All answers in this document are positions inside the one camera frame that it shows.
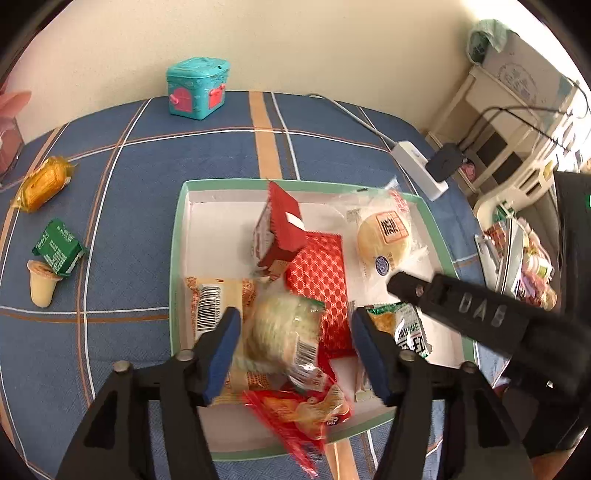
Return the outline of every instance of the white wall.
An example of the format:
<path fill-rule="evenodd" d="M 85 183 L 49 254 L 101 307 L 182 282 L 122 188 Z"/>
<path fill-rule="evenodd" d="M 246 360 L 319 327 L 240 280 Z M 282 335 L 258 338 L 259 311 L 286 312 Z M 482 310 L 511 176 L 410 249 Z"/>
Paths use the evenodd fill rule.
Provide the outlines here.
<path fill-rule="evenodd" d="M 425 128 L 467 73 L 462 0 L 75 0 L 27 48 L 26 140 L 103 108 L 165 95 L 166 68 L 227 59 L 228 88 L 319 92 Z"/>

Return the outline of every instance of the red snack bag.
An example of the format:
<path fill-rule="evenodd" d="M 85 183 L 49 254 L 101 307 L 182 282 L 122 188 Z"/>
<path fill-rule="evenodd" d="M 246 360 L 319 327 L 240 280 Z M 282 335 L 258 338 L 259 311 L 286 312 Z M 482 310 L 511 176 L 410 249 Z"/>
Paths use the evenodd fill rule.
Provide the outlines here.
<path fill-rule="evenodd" d="M 290 291 L 322 301 L 326 313 L 320 338 L 331 358 L 355 355 L 348 320 L 343 241 L 335 233 L 307 232 L 308 243 L 285 272 Z"/>
<path fill-rule="evenodd" d="M 244 392 L 246 404 L 277 435 L 285 449 L 311 478 L 318 473 L 311 453 L 323 453 L 326 425 L 351 416 L 345 395 L 327 379 L 327 390 L 308 392 L 259 390 Z"/>

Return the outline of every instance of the green tray rim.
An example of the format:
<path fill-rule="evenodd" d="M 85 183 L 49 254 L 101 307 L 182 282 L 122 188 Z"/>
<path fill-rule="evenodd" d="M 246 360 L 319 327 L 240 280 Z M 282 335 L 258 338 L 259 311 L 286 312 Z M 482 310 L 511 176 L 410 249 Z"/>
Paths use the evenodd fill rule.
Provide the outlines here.
<path fill-rule="evenodd" d="M 359 189 L 379 190 L 374 187 L 363 187 L 360 185 L 351 185 L 346 183 L 328 183 L 323 181 L 304 181 L 304 180 L 273 180 L 287 192 L 317 192 L 317 193 L 350 193 Z M 180 259 L 181 230 L 184 217 L 185 197 L 189 192 L 202 192 L 204 190 L 266 190 L 266 179 L 207 179 L 207 180 L 189 180 L 183 183 L 177 201 L 177 210 L 174 216 L 173 239 L 170 249 L 170 286 L 169 286 L 169 316 L 170 316 L 170 349 L 175 354 L 180 349 L 180 340 L 178 338 L 178 318 L 176 315 L 177 296 L 173 289 L 173 279 L 178 275 L 178 265 Z M 403 193 L 403 198 L 407 202 L 414 203 L 425 222 L 427 231 L 435 247 L 437 258 L 441 264 L 441 269 L 446 275 L 457 278 L 456 269 L 453 266 L 452 258 L 447 249 L 447 245 L 441 231 L 433 218 L 433 214 L 426 204 L 425 200 L 417 195 Z M 473 340 L 462 337 L 462 349 L 464 359 L 473 362 L 474 342 Z M 393 418 L 391 412 L 385 412 L 377 417 L 366 420 L 355 426 L 344 428 L 329 436 L 329 442 L 337 442 L 345 438 L 358 435 L 366 430 L 372 429 L 386 423 Z M 233 462 L 237 460 L 256 460 L 261 458 L 270 458 L 279 455 L 286 455 L 282 445 L 275 445 L 261 449 L 239 450 L 235 452 L 212 452 L 213 460 L 219 462 Z"/>

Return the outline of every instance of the white lettering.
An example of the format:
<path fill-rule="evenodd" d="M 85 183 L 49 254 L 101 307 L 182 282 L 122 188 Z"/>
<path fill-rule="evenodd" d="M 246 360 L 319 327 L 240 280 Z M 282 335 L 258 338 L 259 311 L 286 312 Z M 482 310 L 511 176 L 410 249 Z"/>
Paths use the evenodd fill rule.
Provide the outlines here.
<path fill-rule="evenodd" d="M 474 312 L 474 315 L 472 315 L 472 317 L 473 318 L 480 317 L 480 321 L 484 322 L 484 315 L 486 315 L 486 299 L 482 300 L 482 303 L 476 309 L 476 311 Z"/>
<path fill-rule="evenodd" d="M 501 326 L 501 323 L 503 323 L 503 320 L 505 319 L 506 311 L 507 311 L 506 305 L 499 305 L 496 308 L 495 316 L 491 320 L 491 325 L 493 327 L 500 327 Z"/>
<path fill-rule="evenodd" d="M 460 302 L 460 306 L 458 307 L 458 312 L 466 313 L 470 308 L 470 304 L 472 303 L 472 294 L 465 292 L 464 296 L 462 297 L 462 301 Z"/>

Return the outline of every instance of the snack package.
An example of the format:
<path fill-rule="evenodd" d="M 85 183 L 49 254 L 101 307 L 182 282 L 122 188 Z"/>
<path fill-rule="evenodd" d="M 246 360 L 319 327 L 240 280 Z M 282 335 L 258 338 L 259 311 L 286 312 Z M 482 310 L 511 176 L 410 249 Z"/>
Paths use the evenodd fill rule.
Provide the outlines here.
<path fill-rule="evenodd" d="M 17 190 L 11 206 L 23 212 L 35 212 L 70 183 L 74 166 L 63 157 L 49 157 L 29 175 Z"/>
<path fill-rule="evenodd" d="M 322 392 L 245 391 L 244 397 L 311 478 L 318 476 L 312 455 L 323 453 L 326 426 L 351 416 L 343 391 L 331 381 Z"/>
<path fill-rule="evenodd" d="M 357 227 L 357 250 L 370 289 L 427 252 L 416 238 L 409 205 L 396 185 L 394 179 L 384 189 L 360 189 L 331 202 Z"/>
<path fill-rule="evenodd" d="M 47 224 L 32 250 L 33 254 L 43 257 L 53 273 L 60 277 L 69 277 L 85 252 L 86 248 L 59 218 Z"/>
<path fill-rule="evenodd" d="M 365 307 L 374 325 L 381 332 L 389 333 L 403 350 L 413 350 L 426 358 L 431 353 L 427 335 L 417 309 L 409 303 Z M 361 361 L 357 368 L 355 400 L 367 400 L 374 396 L 371 383 Z"/>
<path fill-rule="evenodd" d="M 282 371 L 303 390 L 317 388 L 317 355 L 324 304 L 287 292 L 265 292 L 245 325 L 244 357 Z"/>
<path fill-rule="evenodd" d="M 276 280 L 306 245 L 300 205 L 277 183 L 269 182 L 269 199 L 253 237 L 252 253 L 262 275 Z"/>
<path fill-rule="evenodd" d="M 227 307 L 240 310 L 244 331 L 261 282 L 248 278 L 233 280 L 197 277 L 187 277 L 185 282 L 193 292 L 191 328 L 195 341 L 217 326 Z M 213 404 L 242 403 L 243 390 L 271 388 L 267 375 L 258 371 L 258 364 L 245 359 L 243 339 L 244 335 L 241 333 L 224 387 Z"/>
<path fill-rule="evenodd" d="M 289 290 L 326 305 L 321 342 L 331 358 L 355 355 L 349 330 L 343 241 L 335 233 L 307 232 L 307 245 L 285 272 Z"/>

